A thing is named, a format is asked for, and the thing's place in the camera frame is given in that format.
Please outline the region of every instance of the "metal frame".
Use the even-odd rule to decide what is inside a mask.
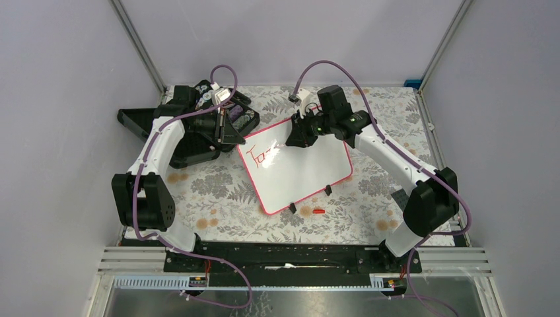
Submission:
[[[463,0],[461,2],[461,4],[459,5],[459,8],[457,9],[457,12],[455,12],[455,16],[451,20],[451,23],[449,24],[449,27],[447,28],[447,31],[445,32],[441,42],[439,43],[438,48],[436,49],[436,52],[434,53],[434,56],[432,56],[432,60],[430,60],[430,63],[428,64],[428,68],[426,68],[426,71],[424,72],[424,75],[422,76],[422,83],[420,84],[420,88],[419,88],[420,91],[422,91],[424,89],[424,87],[426,87],[426,84],[429,82],[430,77],[431,77],[431,75],[434,71],[434,68],[436,67],[436,65],[439,62],[441,56],[445,52],[445,49],[447,48],[447,45],[449,44],[449,41],[451,41],[451,39],[453,38],[453,35],[455,35],[455,32],[457,31],[457,28],[459,27],[459,24],[461,23],[461,21],[463,20],[463,18],[467,14],[467,12],[468,12],[469,8],[471,7],[471,5],[473,4],[473,2],[474,2],[474,0]]]
[[[142,61],[142,63],[146,67],[146,70],[148,71],[148,74],[150,75],[150,78],[154,82],[154,85],[156,86],[156,88],[159,90],[159,92],[161,94],[164,94],[165,89],[166,89],[165,82],[163,81],[163,79],[159,75],[159,72],[157,71],[157,68],[155,67],[154,62],[150,58],[150,55],[148,54],[148,51],[146,50],[146,47],[144,46],[144,44],[140,40],[140,36],[136,32],[136,29],[134,28],[134,24],[132,24],[132,21],[130,20],[130,17],[126,13],[126,10],[125,10],[124,5],[122,4],[121,0],[109,0],[109,3],[111,3],[111,6],[113,6],[113,9],[115,10],[115,13],[117,14],[117,17],[119,17],[119,20],[121,21],[122,26],[123,26],[124,30],[126,31],[126,34],[128,35],[128,37],[132,41],[132,44],[134,45],[134,48],[136,49],[136,52],[138,53],[138,57],[140,57],[140,60]]]
[[[492,271],[483,248],[420,247],[422,273],[413,277],[470,277],[476,285],[486,316],[502,316]],[[96,278],[96,295],[87,316],[103,316],[112,289],[200,290],[188,287],[190,277],[204,273],[165,273],[164,247],[107,247]],[[387,291],[382,279],[398,274],[370,274],[371,287],[254,287],[255,291]],[[216,291],[246,291],[245,287],[208,287]]]
[[[164,94],[166,85],[159,75],[153,61],[149,57],[145,46],[120,0],[109,0],[117,16],[132,41],[141,61],[144,63],[150,77],[159,91]],[[423,82],[416,92],[420,115],[427,133],[428,144],[436,165],[439,168],[446,166],[445,159],[440,150],[435,126],[423,98],[423,89],[429,82],[433,71],[442,57],[448,43],[471,7],[474,0],[463,0],[459,6],[446,34],[441,40],[432,57],[424,75]],[[458,230],[464,225],[465,217],[450,221],[451,229]],[[437,277],[465,277],[472,278],[477,285],[479,298],[486,316],[503,316],[505,311],[501,299],[496,292],[495,280],[483,248],[458,248],[458,247],[420,247],[418,249],[423,272],[411,274],[412,276],[437,276]],[[165,273],[166,253],[163,247],[107,247],[100,263],[98,274],[94,280],[90,298],[87,302],[86,316],[104,316],[105,309],[110,301],[114,288],[128,289],[184,289],[184,281],[191,276],[201,273]],[[257,287],[255,290],[267,291],[381,291],[380,279],[397,277],[395,274],[370,274],[371,287]],[[244,291],[244,287],[213,287],[224,291]]]

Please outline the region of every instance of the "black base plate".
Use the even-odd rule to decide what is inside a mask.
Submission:
[[[375,246],[319,244],[269,244],[237,242],[198,242],[195,253],[224,258],[239,267],[253,286],[320,287],[370,286],[370,273],[400,273],[374,265]],[[204,272],[204,261],[173,252],[167,253],[165,272]],[[298,268],[279,268],[291,264]],[[412,273],[420,273],[418,261]],[[245,282],[226,264],[212,262],[210,286],[242,287]]]

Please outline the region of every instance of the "red handwritten text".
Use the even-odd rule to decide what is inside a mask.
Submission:
[[[255,164],[257,164],[257,168],[259,168],[259,164],[261,164],[262,162],[264,162],[264,159],[266,157],[266,154],[268,154],[270,152],[270,149],[264,151],[263,153],[257,155],[255,157],[255,155],[253,154],[253,149],[255,148],[256,145],[253,145],[253,147],[246,152],[246,154],[251,154],[251,157],[253,158],[253,161],[255,161]]]

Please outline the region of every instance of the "floral tablecloth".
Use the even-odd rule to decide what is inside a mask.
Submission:
[[[320,87],[304,87],[315,92]],[[295,105],[287,101],[293,87],[246,86],[239,91],[260,113],[255,131],[288,118]],[[365,109],[355,88],[344,88],[354,111]],[[379,124],[420,159],[433,163],[414,92],[411,88],[364,88]],[[379,244],[402,222],[402,211],[391,198],[400,189],[371,158],[351,149],[354,173],[332,186],[333,193],[316,194],[296,204],[297,212],[263,213],[247,172],[234,149],[210,162],[182,170],[169,168],[166,181],[176,203],[174,226],[194,231],[203,240]],[[313,209],[325,209],[313,214]],[[130,228],[127,236],[133,235]],[[450,230],[445,224],[441,230]],[[425,245],[453,246],[448,236],[434,236]]]

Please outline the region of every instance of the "whiteboard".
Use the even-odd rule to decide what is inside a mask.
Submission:
[[[263,210],[273,215],[352,175],[346,143],[334,135],[312,147],[283,146],[292,128],[284,120],[245,138],[237,149]]]

